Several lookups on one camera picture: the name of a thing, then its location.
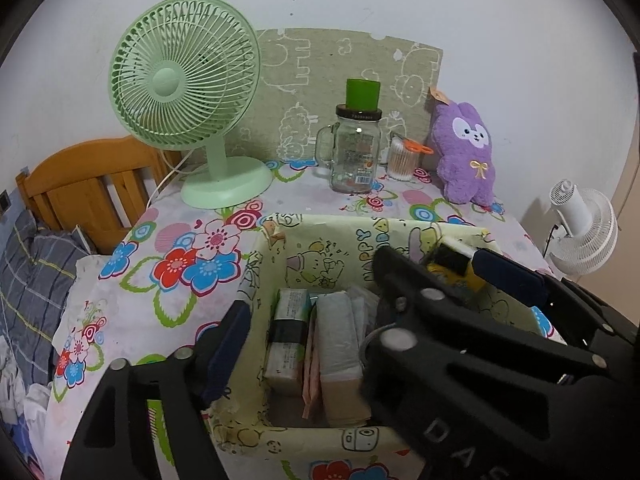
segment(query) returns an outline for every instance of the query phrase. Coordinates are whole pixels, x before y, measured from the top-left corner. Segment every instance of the white clip fan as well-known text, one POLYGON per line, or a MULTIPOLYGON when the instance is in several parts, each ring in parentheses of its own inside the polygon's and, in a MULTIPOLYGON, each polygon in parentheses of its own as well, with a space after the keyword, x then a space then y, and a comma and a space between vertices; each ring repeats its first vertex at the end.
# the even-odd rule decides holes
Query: white clip fan
POLYGON ((554 265, 572 276, 599 269, 618 240, 618 221, 609 199, 595 189, 578 190, 570 180, 553 186, 549 198, 566 230, 551 247, 554 265))

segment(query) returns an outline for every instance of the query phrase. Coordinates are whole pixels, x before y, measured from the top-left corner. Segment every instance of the floral tablecloth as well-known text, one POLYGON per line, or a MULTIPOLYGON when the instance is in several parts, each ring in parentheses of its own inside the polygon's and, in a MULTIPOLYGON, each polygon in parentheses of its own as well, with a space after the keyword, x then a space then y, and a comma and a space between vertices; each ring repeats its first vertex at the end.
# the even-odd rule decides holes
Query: floral tablecloth
MULTIPOLYGON (((482 226, 501 250, 530 269, 550 272, 540 252, 501 202, 491 207, 453 205, 442 197, 436 176, 417 170, 410 182, 397 182, 380 168, 368 195, 333 192, 328 174, 312 160, 271 161, 274 180, 261 196, 220 210, 188 207, 180 181, 170 184, 140 218, 97 277, 83 316, 68 336, 56 369, 47 410, 43 470, 60 477, 68 445, 82 412, 109 362, 125 357, 133 364, 162 360, 192 345, 217 325, 251 283, 247 267, 265 216, 331 214, 442 221, 482 226)), ((374 241, 364 240, 373 253, 374 241)), ((541 317, 547 336, 551 325, 541 317)), ((175 478, 173 459, 159 402, 150 405, 156 454, 164 478, 175 478)), ((288 462, 222 453, 232 480, 243 478, 385 480, 415 478, 421 462, 408 450, 389 457, 363 456, 358 462, 288 462)))

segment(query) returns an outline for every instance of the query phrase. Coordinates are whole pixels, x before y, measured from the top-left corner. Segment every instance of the wooden headboard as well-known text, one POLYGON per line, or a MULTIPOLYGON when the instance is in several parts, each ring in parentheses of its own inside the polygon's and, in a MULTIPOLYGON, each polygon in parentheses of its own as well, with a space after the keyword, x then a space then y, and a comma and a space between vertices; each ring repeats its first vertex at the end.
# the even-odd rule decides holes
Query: wooden headboard
MULTIPOLYGON (((174 166, 180 153, 166 152, 174 166)), ((168 174, 160 152, 135 138, 81 142, 51 155, 15 181, 27 208, 53 230, 79 225, 102 254, 111 254, 127 235, 101 177, 109 176, 127 218, 135 225, 148 194, 140 170, 149 168, 156 184, 168 174)))

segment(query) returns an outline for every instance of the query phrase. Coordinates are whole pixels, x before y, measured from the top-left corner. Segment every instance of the purple plush toy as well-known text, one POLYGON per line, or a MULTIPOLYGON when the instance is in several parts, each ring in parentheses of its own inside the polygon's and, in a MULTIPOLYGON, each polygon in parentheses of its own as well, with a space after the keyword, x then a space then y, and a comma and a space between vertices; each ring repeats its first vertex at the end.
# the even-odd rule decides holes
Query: purple plush toy
POLYGON ((469 103, 438 102, 432 135, 442 155, 437 171, 445 198, 454 204, 490 206, 495 181, 491 138, 476 109, 469 103))

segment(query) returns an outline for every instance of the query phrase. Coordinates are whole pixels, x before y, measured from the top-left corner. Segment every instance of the blue flower print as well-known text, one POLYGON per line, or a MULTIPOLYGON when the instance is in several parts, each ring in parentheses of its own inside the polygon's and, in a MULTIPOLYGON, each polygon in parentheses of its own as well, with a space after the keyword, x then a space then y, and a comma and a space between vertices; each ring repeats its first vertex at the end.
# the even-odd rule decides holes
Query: blue flower print
POLYGON ((218 283, 227 283, 240 276, 240 251, 229 254, 218 253, 212 260, 196 259, 187 267, 180 278, 185 285, 191 285, 196 296, 206 296, 218 283))
POLYGON ((423 222, 436 222, 440 218, 436 217, 435 213, 423 204, 414 204, 409 208, 409 214, 414 220, 421 220, 423 222))
POLYGON ((104 266, 104 268, 98 274, 99 280, 106 280, 111 276, 120 276, 124 274, 127 267, 129 267, 130 260, 129 257, 136 251, 138 248, 138 242, 129 241, 126 244, 124 242, 120 242, 116 247, 116 250, 113 251, 111 258, 104 266))
POLYGON ((504 208, 502 207, 502 204, 497 202, 491 204, 491 211, 498 213, 498 215, 504 215, 504 208))
POLYGON ((307 158, 305 160, 286 160, 285 162, 290 165, 292 170, 296 171, 306 170, 306 168, 312 168, 318 165, 314 158, 307 158))
POLYGON ((349 480, 388 480, 389 469, 382 464, 372 464, 366 469, 355 469, 349 476, 349 480))
POLYGON ((540 328, 540 332, 542 332, 542 335, 544 337, 551 336, 554 332, 554 328, 551 323, 549 323, 549 320, 546 318, 546 316, 542 314, 542 311, 536 306, 532 306, 531 311, 533 312, 533 315, 536 316, 536 321, 538 322, 538 327, 540 328))
POLYGON ((155 222, 143 222, 142 224, 134 227, 133 231, 131 232, 130 240, 133 240, 141 244, 145 240, 148 240, 155 230, 156 230, 155 222))
POLYGON ((182 247, 186 251, 191 249, 191 245, 195 240, 196 233, 185 233, 182 236, 178 237, 174 242, 174 247, 182 247))
POLYGON ((458 215, 449 215, 447 216, 447 222, 449 224, 456 224, 456 225, 473 225, 469 222, 467 222, 464 218, 458 216, 458 215))
POLYGON ((84 383, 84 370, 86 363, 84 361, 70 362, 65 368, 66 384, 73 388, 84 383))

